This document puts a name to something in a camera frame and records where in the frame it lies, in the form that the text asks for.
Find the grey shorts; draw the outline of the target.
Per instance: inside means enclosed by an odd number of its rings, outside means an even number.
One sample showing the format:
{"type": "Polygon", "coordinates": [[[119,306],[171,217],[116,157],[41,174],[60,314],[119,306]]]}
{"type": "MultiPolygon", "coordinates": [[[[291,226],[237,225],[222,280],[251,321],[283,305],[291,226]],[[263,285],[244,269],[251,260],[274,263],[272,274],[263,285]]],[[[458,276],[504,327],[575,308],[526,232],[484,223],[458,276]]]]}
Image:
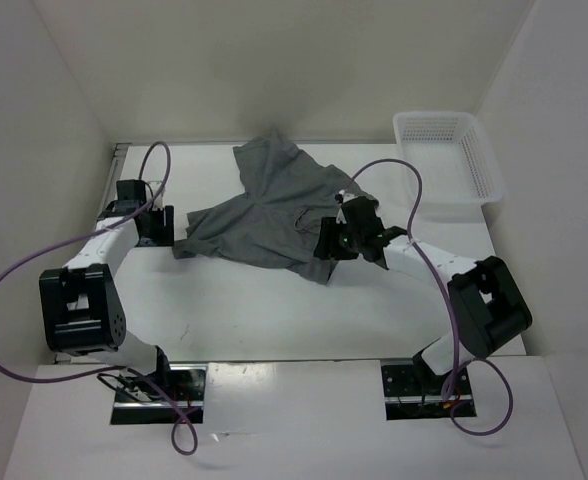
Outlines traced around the grey shorts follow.
{"type": "Polygon", "coordinates": [[[286,269],[325,285],[338,265],[313,256],[321,219],[335,216],[343,188],[374,196],[350,176],[312,156],[277,130],[233,149],[244,192],[187,214],[186,237],[173,246],[176,259],[221,258],[267,269],[286,269]]]}

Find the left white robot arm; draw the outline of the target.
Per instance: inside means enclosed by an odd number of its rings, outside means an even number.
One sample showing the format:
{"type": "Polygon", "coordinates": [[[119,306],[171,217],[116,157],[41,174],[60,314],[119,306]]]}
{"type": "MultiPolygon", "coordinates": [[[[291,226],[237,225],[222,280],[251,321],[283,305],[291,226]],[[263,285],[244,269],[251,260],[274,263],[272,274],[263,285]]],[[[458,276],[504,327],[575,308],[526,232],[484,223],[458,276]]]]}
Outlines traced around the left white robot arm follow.
{"type": "Polygon", "coordinates": [[[174,207],[163,204],[160,181],[123,180],[116,192],[98,216],[97,235],[63,267],[40,275],[45,339],[56,353],[134,368],[139,389],[159,400],[174,385],[168,359],[128,331],[114,277],[130,250],[174,244],[174,207]]]}

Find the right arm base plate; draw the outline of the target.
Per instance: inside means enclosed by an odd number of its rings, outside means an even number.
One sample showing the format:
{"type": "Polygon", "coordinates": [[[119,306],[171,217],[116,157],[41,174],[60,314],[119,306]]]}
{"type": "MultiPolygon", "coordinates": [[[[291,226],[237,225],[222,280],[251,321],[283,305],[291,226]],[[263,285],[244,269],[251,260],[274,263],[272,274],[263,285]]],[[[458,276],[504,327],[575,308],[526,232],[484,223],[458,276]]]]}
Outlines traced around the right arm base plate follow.
{"type": "Polygon", "coordinates": [[[388,421],[449,418],[452,410],[456,418],[477,416],[466,369],[448,401],[441,395],[446,376],[434,376],[410,359],[382,362],[380,372],[388,421]]]}

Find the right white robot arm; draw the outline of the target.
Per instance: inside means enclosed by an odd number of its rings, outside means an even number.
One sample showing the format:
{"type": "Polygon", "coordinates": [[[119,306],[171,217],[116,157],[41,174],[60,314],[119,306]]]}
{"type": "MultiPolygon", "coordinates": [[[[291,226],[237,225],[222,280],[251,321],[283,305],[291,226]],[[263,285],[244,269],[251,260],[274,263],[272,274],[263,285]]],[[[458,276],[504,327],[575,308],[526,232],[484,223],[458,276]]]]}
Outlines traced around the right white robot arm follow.
{"type": "Polygon", "coordinates": [[[438,391],[455,366],[491,356],[531,326],[530,309],[502,259],[462,257],[413,239],[401,227],[386,228],[365,196],[342,191],[337,200],[337,215],[321,220],[316,258],[363,258],[445,294],[455,325],[414,356],[412,378],[420,391],[438,391]]]}

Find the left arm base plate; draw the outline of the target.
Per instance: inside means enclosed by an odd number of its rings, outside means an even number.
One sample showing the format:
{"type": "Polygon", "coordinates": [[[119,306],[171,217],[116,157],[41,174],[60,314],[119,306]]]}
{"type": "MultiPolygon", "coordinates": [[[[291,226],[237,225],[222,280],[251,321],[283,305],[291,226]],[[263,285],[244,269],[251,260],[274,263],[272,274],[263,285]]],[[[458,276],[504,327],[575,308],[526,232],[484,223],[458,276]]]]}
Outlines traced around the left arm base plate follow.
{"type": "MultiPolygon", "coordinates": [[[[98,380],[114,392],[110,424],[170,425],[179,415],[145,381],[131,375],[103,373],[98,380]]],[[[183,366],[170,370],[163,385],[165,393],[183,410],[193,424],[201,424],[204,415],[206,367],[183,366]]]]}

